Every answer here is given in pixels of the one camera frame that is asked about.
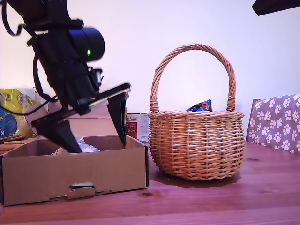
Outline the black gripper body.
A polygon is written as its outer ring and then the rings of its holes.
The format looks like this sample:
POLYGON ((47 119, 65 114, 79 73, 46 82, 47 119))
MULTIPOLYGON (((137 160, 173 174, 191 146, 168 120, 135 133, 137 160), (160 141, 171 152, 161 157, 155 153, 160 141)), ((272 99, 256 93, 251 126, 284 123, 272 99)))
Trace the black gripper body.
POLYGON ((131 89, 129 83, 123 83, 104 92, 99 90, 101 84, 101 69, 93 69, 80 63, 66 61, 60 63, 48 71, 49 83, 56 92, 54 97, 43 92, 38 76, 38 61, 33 61, 33 77, 39 95, 47 102, 60 101, 62 109, 52 112, 35 120, 63 121, 73 114, 85 115, 91 107, 108 101, 121 93, 128 93, 131 89))

